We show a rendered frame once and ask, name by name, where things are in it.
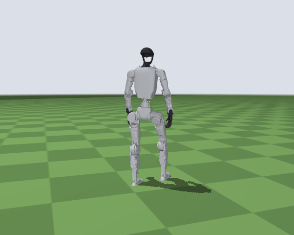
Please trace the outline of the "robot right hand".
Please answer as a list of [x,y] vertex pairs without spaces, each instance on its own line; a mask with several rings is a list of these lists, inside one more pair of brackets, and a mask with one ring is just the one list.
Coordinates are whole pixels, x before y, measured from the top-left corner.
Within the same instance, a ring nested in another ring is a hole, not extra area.
[[166,128],[169,128],[172,125],[172,115],[173,115],[172,109],[170,109],[169,113],[167,113],[167,114],[168,114],[168,118],[166,121],[168,121],[168,123],[165,126],[166,126]]

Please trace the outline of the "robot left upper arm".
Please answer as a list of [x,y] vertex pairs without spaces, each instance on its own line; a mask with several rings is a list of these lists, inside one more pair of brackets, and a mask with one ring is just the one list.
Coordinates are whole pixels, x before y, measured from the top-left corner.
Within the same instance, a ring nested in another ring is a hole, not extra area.
[[124,93],[127,96],[133,95],[133,91],[131,90],[131,87],[132,87],[133,81],[134,81],[134,71],[135,70],[130,70],[127,73],[127,81],[126,81],[126,86],[125,86],[125,91],[124,91]]

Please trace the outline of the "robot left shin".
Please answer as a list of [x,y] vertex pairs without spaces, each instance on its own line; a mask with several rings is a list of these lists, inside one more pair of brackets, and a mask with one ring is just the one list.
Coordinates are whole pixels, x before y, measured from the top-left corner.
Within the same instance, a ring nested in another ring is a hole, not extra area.
[[137,184],[138,183],[138,169],[140,167],[140,153],[137,154],[137,155],[133,155],[131,153],[131,147],[130,146],[130,166],[131,166],[131,169],[132,169],[132,180],[133,180],[133,183],[135,181],[135,183]]

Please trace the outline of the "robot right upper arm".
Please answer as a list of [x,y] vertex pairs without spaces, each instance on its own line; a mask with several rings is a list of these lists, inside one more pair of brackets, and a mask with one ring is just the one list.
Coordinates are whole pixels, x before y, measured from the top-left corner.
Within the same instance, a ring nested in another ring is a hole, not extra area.
[[156,70],[156,75],[158,77],[160,77],[160,83],[161,83],[161,86],[163,88],[162,95],[163,96],[170,95],[170,91],[168,89],[168,81],[167,81],[167,77],[166,77],[165,71],[162,70],[162,69],[155,69],[155,70]]

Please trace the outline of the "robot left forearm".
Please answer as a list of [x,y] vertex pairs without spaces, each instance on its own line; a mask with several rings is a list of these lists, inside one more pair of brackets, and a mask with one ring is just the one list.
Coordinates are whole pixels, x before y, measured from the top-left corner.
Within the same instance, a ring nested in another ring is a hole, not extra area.
[[125,98],[125,102],[126,102],[126,108],[129,110],[129,112],[131,112],[132,111],[132,101],[131,101],[132,97],[124,94],[124,98]]

